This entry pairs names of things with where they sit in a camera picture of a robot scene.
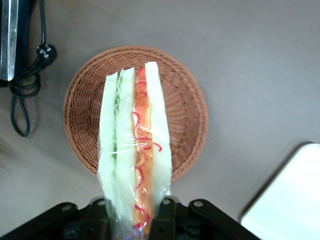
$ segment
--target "electrical cord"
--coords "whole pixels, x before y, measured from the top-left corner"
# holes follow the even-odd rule
[[[31,98],[38,94],[41,88],[41,77],[39,72],[45,69],[47,66],[51,65],[53,61],[57,58],[57,50],[51,44],[46,43],[47,40],[47,30],[46,30],[46,19],[45,19],[45,7],[44,0],[39,1],[40,7],[40,18],[41,18],[41,44],[37,47],[37,57],[30,67],[23,70],[22,75],[15,76],[10,83],[10,91],[12,92],[11,105],[10,105],[10,118],[11,124],[14,130],[21,136],[27,137],[30,133],[30,120],[28,117],[27,109],[24,103],[24,99]],[[29,85],[23,85],[23,78],[35,77],[33,83]],[[26,123],[25,131],[22,132],[16,122],[15,118],[15,106],[16,101],[19,101],[23,117]]]

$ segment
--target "sandwich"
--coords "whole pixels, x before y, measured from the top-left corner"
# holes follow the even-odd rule
[[[112,234],[147,235],[170,192],[169,128],[158,65],[147,62],[106,76],[100,112],[98,178]]]

